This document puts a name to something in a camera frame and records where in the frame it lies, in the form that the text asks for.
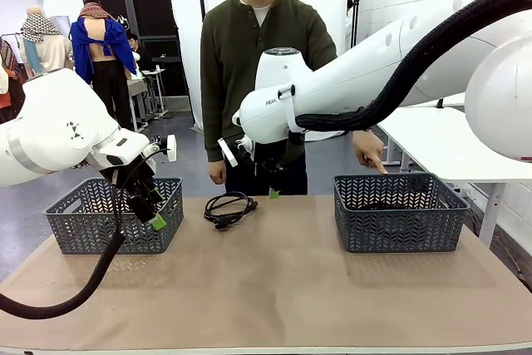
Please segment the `person's left hand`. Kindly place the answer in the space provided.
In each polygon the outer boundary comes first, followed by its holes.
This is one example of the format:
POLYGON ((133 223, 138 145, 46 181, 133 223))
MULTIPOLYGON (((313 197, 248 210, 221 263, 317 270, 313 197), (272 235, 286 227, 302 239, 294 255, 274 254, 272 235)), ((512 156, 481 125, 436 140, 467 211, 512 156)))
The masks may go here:
POLYGON ((360 165, 387 174, 381 159, 383 142, 372 131, 353 131, 352 148, 360 165))

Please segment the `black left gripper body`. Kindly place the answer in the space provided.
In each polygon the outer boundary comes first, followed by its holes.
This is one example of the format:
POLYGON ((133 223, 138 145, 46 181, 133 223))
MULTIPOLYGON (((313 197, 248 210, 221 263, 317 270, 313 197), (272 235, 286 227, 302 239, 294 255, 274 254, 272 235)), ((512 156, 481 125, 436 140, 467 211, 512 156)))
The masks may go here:
POLYGON ((142 195, 140 183, 143 180, 154 179, 154 168, 152 160, 135 158, 129 165, 102 169, 101 175, 111 185, 111 198, 115 200, 119 191, 126 192, 129 196, 142 195))

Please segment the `person's right hand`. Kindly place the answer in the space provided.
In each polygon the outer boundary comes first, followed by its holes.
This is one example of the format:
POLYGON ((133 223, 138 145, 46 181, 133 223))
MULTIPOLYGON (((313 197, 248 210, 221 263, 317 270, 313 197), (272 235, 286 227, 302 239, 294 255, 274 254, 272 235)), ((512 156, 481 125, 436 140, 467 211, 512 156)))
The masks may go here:
POLYGON ((227 179, 227 170, 224 160, 209 161, 207 172, 211 181, 216 185, 224 185, 227 179))

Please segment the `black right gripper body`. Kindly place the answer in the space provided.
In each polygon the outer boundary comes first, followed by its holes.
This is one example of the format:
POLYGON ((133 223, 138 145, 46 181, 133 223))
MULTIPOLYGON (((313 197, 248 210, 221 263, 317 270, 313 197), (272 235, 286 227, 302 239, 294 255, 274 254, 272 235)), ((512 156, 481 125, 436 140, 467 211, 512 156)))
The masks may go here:
POLYGON ((286 152, 286 141, 270 144, 254 143, 254 175, 269 176, 273 173, 286 172, 287 167, 282 162, 286 152))

